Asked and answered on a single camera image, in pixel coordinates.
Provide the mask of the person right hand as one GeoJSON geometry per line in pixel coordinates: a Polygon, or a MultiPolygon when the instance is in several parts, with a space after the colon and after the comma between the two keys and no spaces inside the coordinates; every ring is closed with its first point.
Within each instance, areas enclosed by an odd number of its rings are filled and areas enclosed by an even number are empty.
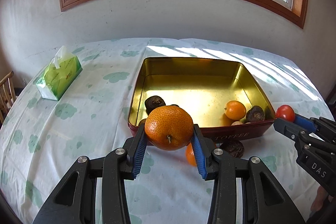
{"type": "Polygon", "coordinates": [[[333,197],[330,196],[322,186],[319,186],[317,189],[317,196],[313,201],[313,203],[311,204],[310,208],[311,213],[314,214],[319,210],[321,210],[325,200],[332,201],[333,197]]]}

